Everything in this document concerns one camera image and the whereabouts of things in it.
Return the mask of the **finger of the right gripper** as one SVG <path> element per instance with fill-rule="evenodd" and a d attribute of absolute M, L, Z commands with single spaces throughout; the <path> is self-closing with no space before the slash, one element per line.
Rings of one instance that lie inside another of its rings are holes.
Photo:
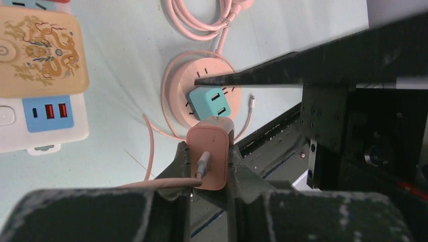
<path fill-rule="evenodd" d="M 198 86 L 392 83 L 427 76 L 427 12 L 291 52 Z"/>

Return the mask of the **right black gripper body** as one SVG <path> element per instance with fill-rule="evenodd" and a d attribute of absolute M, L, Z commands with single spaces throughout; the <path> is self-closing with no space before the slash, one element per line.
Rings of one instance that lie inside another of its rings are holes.
<path fill-rule="evenodd" d="M 309 187 L 427 200 L 427 78 L 306 84 L 300 126 Z"/>

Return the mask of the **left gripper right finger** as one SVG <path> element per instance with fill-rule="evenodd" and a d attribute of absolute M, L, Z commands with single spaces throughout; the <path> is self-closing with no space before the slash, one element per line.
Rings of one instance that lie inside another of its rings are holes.
<path fill-rule="evenodd" d="M 229 151 L 229 241 L 414 241 L 400 211 L 379 193 L 277 189 Z"/>

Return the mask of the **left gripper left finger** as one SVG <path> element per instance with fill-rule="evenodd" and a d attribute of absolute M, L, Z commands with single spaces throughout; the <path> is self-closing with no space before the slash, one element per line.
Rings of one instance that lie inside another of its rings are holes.
<path fill-rule="evenodd" d="M 35 190 L 1 241 L 190 241 L 190 188 Z"/>

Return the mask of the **white multicolour power strip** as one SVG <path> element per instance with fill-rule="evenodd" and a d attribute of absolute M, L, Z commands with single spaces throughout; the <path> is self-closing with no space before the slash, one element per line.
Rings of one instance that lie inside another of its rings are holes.
<path fill-rule="evenodd" d="M 1 1 L 1 6 L 64 12 L 69 1 Z M 1 152 L 26 150 L 37 155 L 41 147 L 56 152 L 63 143 L 88 137 L 84 92 L 27 98 L 1 98 Z"/>

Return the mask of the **teal cube socket adapter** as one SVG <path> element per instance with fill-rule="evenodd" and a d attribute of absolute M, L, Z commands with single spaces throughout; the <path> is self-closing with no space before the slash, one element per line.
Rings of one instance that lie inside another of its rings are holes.
<path fill-rule="evenodd" d="M 198 121 L 210 116 L 231 115 L 231 108 L 220 86 L 197 87 L 186 94 L 186 99 Z"/>

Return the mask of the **beige cube plug adapter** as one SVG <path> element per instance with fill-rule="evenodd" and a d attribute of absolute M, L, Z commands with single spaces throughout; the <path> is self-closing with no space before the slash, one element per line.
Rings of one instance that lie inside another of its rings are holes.
<path fill-rule="evenodd" d="M 1 6 L 1 98 L 79 94 L 88 86 L 82 32 L 74 16 Z"/>

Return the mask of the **small pink plug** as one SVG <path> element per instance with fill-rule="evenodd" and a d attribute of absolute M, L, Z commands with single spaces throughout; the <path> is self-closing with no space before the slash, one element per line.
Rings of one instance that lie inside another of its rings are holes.
<path fill-rule="evenodd" d="M 229 148 L 234 144 L 234 123 L 228 117 L 210 116 L 192 127 L 186 136 L 191 177 L 201 190 L 219 191 L 227 183 Z"/>

